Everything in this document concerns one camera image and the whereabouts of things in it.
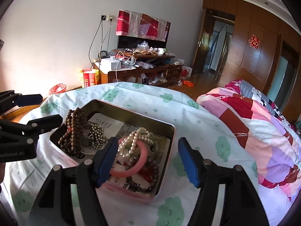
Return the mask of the red yellow carton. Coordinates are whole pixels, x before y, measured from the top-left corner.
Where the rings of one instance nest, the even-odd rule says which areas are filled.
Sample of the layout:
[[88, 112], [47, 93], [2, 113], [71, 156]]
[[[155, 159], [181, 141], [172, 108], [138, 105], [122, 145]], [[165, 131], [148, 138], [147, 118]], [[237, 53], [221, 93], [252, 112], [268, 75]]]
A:
[[100, 71], [97, 69], [81, 70], [80, 81], [83, 88], [98, 85], [100, 83]]

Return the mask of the television with patchwork cover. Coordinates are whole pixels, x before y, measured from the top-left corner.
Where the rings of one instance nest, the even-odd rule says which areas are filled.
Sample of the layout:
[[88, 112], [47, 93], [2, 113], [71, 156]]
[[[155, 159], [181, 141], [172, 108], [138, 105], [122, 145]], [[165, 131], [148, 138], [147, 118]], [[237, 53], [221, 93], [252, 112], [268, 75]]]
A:
[[118, 48], [136, 48], [146, 41], [150, 47], [167, 45], [170, 22], [144, 13], [119, 10], [116, 35]]

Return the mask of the red knot charm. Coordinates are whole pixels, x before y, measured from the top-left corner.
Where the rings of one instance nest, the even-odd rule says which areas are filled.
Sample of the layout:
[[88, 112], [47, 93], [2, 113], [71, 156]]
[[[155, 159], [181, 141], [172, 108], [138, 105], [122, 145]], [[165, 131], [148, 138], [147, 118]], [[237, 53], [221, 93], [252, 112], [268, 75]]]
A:
[[151, 163], [145, 164], [138, 172], [138, 174], [142, 176], [144, 180], [150, 183], [155, 175], [154, 166]]

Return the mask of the brown wooden bead mala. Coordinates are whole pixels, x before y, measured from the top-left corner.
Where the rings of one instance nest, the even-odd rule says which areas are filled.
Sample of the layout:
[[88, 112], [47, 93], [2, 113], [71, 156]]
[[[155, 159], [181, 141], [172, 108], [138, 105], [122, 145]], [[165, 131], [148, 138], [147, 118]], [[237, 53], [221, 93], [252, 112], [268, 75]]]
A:
[[67, 155], [78, 159], [84, 158], [81, 152], [80, 139], [87, 127], [87, 116], [81, 108], [69, 110], [64, 125], [67, 127], [65, 134], [59, 139], [58, 146]]

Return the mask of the wall power socket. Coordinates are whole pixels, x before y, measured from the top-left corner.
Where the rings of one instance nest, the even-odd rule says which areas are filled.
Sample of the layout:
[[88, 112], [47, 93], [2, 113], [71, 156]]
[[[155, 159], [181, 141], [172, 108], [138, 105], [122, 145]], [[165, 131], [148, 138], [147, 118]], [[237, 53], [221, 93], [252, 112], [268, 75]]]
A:
[[114, 19], [114, 16], [113, 16], [113, 15], [102, 15], [102, 16], [101, 16], [101, 20], [102, 20], [102, 21], [110, 21], [110, 22], [112, 22], [113, 19]]

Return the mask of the wooden wardrobe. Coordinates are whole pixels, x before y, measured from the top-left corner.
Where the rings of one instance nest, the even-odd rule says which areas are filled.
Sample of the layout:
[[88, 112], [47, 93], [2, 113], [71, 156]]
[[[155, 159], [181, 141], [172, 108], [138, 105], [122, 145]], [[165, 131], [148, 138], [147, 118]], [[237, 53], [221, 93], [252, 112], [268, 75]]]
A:
[[203, 18], [194, 56], [193, 73], [200, 73], [209, 53], [215, 25], [222, 22], [219, 39], [232, 37], [226, 61], [215, 71], [219, 86], [243, 79], [275, 97], [284, 117], [300, 117], [300, 35], [271, 12], [244, 0], [203, 0]]

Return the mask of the white box appliance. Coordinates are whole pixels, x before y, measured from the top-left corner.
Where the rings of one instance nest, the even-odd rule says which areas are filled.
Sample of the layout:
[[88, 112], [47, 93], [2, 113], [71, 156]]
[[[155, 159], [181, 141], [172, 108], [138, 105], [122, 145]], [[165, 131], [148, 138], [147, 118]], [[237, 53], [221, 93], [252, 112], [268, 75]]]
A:
[[121, 62], [112, 58], [101, 59], [100, 71], [104, 74], [108, 74], [109, 71], [116, 71], [121, 69]]

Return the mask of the green jade bangle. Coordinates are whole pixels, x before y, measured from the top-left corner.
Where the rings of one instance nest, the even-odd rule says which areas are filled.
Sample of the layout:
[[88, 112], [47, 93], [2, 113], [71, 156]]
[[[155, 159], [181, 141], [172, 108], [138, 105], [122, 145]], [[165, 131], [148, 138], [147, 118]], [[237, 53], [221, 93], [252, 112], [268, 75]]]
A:
[[159, 157], [160, 138], [158, 139], [149, 131], [133, 131], [128, 136], [122, 138], [117, 151], [118, 155], [123, 158], [140, 157], [138, 140], [145, 143], [148, 159], [155, 160]]

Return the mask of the red lined waste basket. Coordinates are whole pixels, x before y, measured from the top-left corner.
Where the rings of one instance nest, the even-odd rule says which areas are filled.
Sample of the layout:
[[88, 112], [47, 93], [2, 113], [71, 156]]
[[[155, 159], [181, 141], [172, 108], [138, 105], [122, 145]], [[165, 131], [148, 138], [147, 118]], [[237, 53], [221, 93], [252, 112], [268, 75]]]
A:
[[66, 85], [63, 83], [59, 83], [54, 85], [52, 88], [50, 88], [49, 95], [63, 93], [65, 91], [66, 91]]

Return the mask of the wooden tv cabinet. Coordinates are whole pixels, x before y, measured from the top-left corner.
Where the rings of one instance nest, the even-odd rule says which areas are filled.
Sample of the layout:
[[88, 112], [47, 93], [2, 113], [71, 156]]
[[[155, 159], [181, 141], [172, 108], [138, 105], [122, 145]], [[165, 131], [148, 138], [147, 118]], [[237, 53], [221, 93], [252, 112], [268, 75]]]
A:
[[144, 85], [166, 87], [180, 79], [182, 64], [173, 63], [174, 56], [155, 54], [134, 54], [126, 50], [113, 50], [110, 57], [121, 62], [121, 69], [104, 74], [100, 71], [100, 59], [92, 67], [100, 71], [100, 84], [132, 82]]

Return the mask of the red double happiness sticker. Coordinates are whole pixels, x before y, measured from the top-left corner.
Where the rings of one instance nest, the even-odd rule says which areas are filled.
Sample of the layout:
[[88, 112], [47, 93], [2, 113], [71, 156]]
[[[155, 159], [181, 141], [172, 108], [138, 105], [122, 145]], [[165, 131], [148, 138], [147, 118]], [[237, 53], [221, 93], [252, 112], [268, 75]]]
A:
[[256, 50], [259, 49], [260, 40], [256, 37], [256, 35], [253, 34], [251, 38], [249, 38], [248, 42], [250, 47]]

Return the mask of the pink patchwork quilt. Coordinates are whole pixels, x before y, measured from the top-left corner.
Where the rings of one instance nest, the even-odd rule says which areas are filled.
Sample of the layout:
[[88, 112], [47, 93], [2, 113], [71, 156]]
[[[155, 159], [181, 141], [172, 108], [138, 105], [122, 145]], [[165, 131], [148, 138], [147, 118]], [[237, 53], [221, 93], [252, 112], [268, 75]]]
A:
[[288, 197], [300, 192], [300, 138], [279, 118], [268, 98], [245, 80], [229, 82], [197, 98], [218, 117], [255, 160], [260, 185], [279, 186]]

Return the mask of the wooden door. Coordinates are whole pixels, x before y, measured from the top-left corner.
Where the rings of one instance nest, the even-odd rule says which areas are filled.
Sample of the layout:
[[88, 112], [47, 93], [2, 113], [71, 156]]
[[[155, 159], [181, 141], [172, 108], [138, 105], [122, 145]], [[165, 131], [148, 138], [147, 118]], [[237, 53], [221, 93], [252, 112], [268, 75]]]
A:
[[214, 27], [214, 21], [211, 20], [209, 10], [204, 9], [203, 19], [201, 21], [201, 29], [198, 38], [198, 45], [195, 52], [193, 63], [193, 74], [201, 73], [203, 71], [204, 62], [206, 60], [210, 37], [212, 34], [212, 28]]

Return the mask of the paper leaflets in tin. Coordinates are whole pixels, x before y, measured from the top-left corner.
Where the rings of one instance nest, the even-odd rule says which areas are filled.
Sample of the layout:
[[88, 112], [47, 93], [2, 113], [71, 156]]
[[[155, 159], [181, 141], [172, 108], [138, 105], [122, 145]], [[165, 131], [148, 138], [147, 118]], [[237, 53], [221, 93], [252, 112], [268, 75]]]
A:
[[96, 113], [89, 120], [91, 128], [84, 131], [90, 139], [82, 145], [82, 154], [92, 157], [106, 146], [110, 137], [116, 137], [119, 152], [109, 174], [107, 187], [140, 199], [153, 200], [167, 166], [172, 137], [155, 134]]

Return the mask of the pink bangle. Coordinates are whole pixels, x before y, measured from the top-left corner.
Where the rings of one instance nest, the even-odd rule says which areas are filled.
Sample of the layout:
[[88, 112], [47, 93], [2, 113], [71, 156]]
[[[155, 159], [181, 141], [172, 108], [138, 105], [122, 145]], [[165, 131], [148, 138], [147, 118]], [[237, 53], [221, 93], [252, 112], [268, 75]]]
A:
[[114, 169], [110, 170], [110, 175], [115, 177], [115, 178], [127, 178], [129, 176], [132, 176], [134, 174], [137, 174], [145, 165], [147, 161], [147, 148], [145, 146], [145, 143], [141, 140], [137, 141], [137, 144], [140, 148], [140, 158], [137, 161], [137, 163], [130, 168], [129, 170], [125, 171], [116, 171]]

